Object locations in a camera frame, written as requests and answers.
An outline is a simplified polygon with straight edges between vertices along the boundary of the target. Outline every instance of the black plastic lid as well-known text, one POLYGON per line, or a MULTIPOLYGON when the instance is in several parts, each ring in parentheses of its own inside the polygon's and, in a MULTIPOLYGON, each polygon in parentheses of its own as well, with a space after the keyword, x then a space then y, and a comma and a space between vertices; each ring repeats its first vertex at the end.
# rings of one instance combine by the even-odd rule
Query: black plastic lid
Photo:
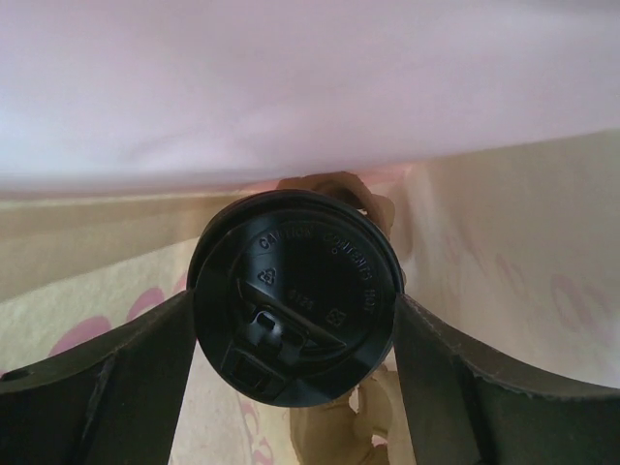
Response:
POLYGON ((346 204, 309 191, 237 201, 207 225, 190 265, 196 333, 231 386, 308 407, 354 388, 391 347, 398 261, 346 204))

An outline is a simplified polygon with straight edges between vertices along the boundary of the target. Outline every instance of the white fabric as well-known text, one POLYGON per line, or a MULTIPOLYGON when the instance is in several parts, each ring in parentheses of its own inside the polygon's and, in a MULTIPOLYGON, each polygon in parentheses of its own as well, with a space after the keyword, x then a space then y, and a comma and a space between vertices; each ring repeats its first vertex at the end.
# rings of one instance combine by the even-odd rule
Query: white fabric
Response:
POLYGON ((620 127, 609 0, 3 0, 0 186, 221 185, 620 127))

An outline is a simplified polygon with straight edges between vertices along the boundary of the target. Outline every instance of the pink pattern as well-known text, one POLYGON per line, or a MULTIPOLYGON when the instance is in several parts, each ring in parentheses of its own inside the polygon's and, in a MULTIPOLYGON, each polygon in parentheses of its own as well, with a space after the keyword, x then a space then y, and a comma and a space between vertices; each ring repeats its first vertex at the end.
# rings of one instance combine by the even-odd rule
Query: pink pattern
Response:
MULTIPOLYGON (((455 235, 444 234, 443 249, 448 263, 455 266, 460 265, 462 252, 470 252, 485 278, 490 280, 486 273, 487 269, 491 269, 490 263, 487 262, 481 248, 470 234, 462 234, 460 240, 455 235)), ((613 309, 605 290, 587 282, 581 282, 576 277, 553 273, 548 278, 547 293, 539 295, 539 299, 536 299, 537 293, 533 291, 535 289, 532 285, 533 280, 527 269, 521 268, 518 263, 513 263, 509 258, 497 253, 495 254, 495 270, 502 285, 511 290, 514 297, 524 304, 524 309, 529 310, 530 314, 525 316, 528 326, 538 326, 540 330, 540 325, 545 322, 543 316, 548 315, 549 308, 544 308, 539 299, 547 297, 553 302, 555 310, 554 314, 550 315, 550 319, 546 320, 547 322, 553 324, 557 322, 574 334, 590 338, 592 342, 603 348, 614 347, 617 344, 618 336, 614 330, 613 309)), ((461 295, 454 296, 455 300, 461 298, 461 295)), ((605 373, 617 372, 617 366, 609 366, 608 361, 604 361, 600 356, 596 357, 601 360, 600 367, 605 373)))
POLYGON ((112 329, 109 320, 103 316, 92 317, 69 329, 49 351, 49 356, 56 356, 73 347, 97 337, 112 329))
POLYGON ((239 394, 237 394, 237 400, 245 420, 245 432, 251 445, 252 465, 273 465, 275 463, 273 449, 261 431, 261 420, 253 401, 239 394))
POLYGON ((134 305, 129 309, 129 313, 127 314, 127 321, 135 320, 146 310, 150 310, 151 308, 159 305, 164 300, 166 300, 166 296, 164 295, 164 291, 160 288, 149 288, 144 291, 138 299, 134 302, 134 305))
POLYGON ((186 288, 187 288, 187 273, 183 273, 181 277, 179 278, 179 280, 174 285, 174 288, 172 288, 172 295, 176 295, 180 293, 181 291, 185 291, 186 288))

